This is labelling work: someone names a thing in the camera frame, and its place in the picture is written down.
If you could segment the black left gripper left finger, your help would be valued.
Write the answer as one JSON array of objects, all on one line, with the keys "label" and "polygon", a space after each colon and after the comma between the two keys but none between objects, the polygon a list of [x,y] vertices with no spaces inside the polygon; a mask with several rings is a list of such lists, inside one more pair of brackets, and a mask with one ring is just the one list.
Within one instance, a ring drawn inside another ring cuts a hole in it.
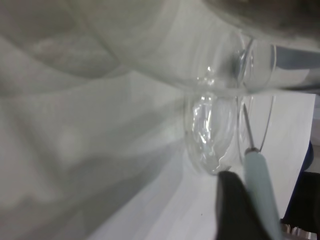
[{"label": "black left gripper left finger", "polygon": [[217,175],[217,240],[273,240],[275,199],[269,173],[248,171],[245,182],[231,171]]}]

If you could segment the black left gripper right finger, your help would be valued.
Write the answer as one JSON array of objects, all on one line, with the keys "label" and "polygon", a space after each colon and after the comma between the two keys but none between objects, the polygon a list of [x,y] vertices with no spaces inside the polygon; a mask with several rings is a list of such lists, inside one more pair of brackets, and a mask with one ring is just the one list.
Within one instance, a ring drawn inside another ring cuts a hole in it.
[{"label": "black left gripper right finger", "polygon": [[318,227],[320,225],[320,174],[299,174],[282,224],[292,227]]}]

